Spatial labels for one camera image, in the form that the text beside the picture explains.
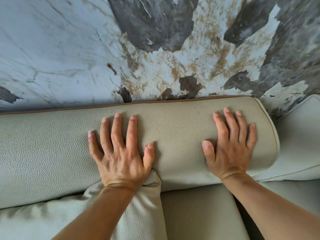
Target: textured leather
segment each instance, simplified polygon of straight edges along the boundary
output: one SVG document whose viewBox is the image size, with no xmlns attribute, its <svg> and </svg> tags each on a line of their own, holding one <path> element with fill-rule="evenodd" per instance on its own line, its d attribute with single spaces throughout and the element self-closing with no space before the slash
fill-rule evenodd
<svg viewBox="0 0 320 240">
<path fill-rule="evenodd" d="M 138 148 L 155 142 L 154 169 L 162 191 L 216 184 L 201 149 L 217 139 L 212 113 L 242 111 L 258 132 L 248 174 L 276 160 L 278 136 L 259 100 L 233 97 L 198 101 L 121 104 L 87 109 L 0 115 L 0 208 L 52 200 L 86 190 L 99 178 L 89 155 L 87 133 L 99 130 L 103 117 L 123 115 L 125 137 L 131 115 L 138 117 Z"/>
<path fill-rule="evenodd" d="M 312 95 L 275 122 L 281 150 L 277 161 L 256 180 L 320 178 L 320 96 Z"/>
<path fill-rule="evenodd" d="M 222 185 L 161 193 L 168 240 L 249 240 L 232 194 Z"/>
<path fill-rule="evenodd" d="M 292 203 L 320 217 L 320 179 L 272 181 L 260 184 Z"/>
<path fill-rule="evenodd" d="M 0 210 L 0 238 L 51 239 L 90 206 L 102 189 L 100 181 L 83 195 Z M 161 181 L 152 171 L 123 213 L 111 239 L 166 240 L 160 191 Z"/>
</svg>

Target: fingernail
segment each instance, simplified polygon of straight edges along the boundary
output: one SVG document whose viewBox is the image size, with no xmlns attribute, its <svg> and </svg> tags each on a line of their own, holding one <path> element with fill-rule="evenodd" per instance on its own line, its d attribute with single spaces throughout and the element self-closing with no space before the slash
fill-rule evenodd
<svg viewBox="0 0 320 240">
<path fill-rule="evenodd" d="M 149 149 L 149 150 L 154 149 L 154 147 L 155 147 L 155 146 L 154 146 L 153 142 L 151 142 L 151 143 L 148 144 L 148 149 Z"/>
<path fill-rule="evenodd" d="M 209 141 L 204 140 L 204 141 L 202 142 L 202 147 L 203 147 L 203 148 L 209 148 L 209 146 L 210 146 L 210 142 L 209 142 Z"/>
</svg>

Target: leather sofa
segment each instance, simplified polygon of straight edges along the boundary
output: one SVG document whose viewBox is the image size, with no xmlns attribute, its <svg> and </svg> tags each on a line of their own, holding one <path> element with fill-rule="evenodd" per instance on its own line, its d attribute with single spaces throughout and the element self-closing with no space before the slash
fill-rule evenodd
<svg viewBox="0 0 320 240">
<path fill-rule="evenodd" d="M 212 113 L 225 107 L 241 110 L 248 123 L 256 123 L 258 140 L 248 174 L 320 216 L 319 96 L 310 96 L 275 123 L 258 99 L 218 97 L 0 114 L 0 235 L 50 239 L 90 205 L 101 185 L 86 134 L 98 129 L 103 117 L 121 112 L 123 136 L 128 118 L 137 115 L 139 150 L 155 141 L 156 161 L 113 239 L 134 239 L 125 233 L 126 217 L 149 219 L 143 223 L 146 237 L 130 225 L 139 239 L 263 239 L 239 202 L 207 170 L 201 151 L 203 140 L 217 139 Z M 142 210 L 134 213 L 146 205 L 143 217 Z M 67 214 L 60 214 L 63 209 Z"/>
</svg>

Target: seat cushion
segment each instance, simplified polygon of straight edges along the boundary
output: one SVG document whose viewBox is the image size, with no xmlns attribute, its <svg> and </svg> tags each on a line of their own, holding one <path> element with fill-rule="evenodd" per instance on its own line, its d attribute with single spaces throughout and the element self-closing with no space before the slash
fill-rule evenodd
<svg viewBox="0 0 320 240">
<path fill-rule="evenodd" d="M 222 185 L 161 193 L 168 240 L 249 240 L 232 194 Z"/>
<path fill-rule="evenodd" d="M 254 177 L 261 181 L 320 178 L 320 96 L 312 95 L 275 122 L 280 154 L 274 165 Z"/>
<path fill-rule="evenodd" d="M 260 184 L 292 203 L 320 217 L 320 179 L 272 181 Z"/>
<path fill-rule="evenodd" d="M 232 97 L 192 101 L 132 103 L 107 107 L 0 115 L 0 208 L 31 204 L 84 191 L 99 180 L 89 155 L 87 132 L 103 117 L 123 114 L 126 136 L 138 117 L 138 148 L 155 141 L 154 169 L 162 191 L 220 183 L 206 166 L 203 140 L 216 141 L 212 113 L 229 107 L 255 122 L 258 141 L 248 173 L 269 168 L 278 154 L 278 136 L 259 100 Z"/>
<path fill-rule="evenodd" d="M 83 195 L 0 210 L 1 239 L 49 240 L 90 206 L 102 189 L 100 181 Z M 122 215 L 111 239 L 165 240 L 160 190 L 161 181 L 151 171 Z"/>
</svg>

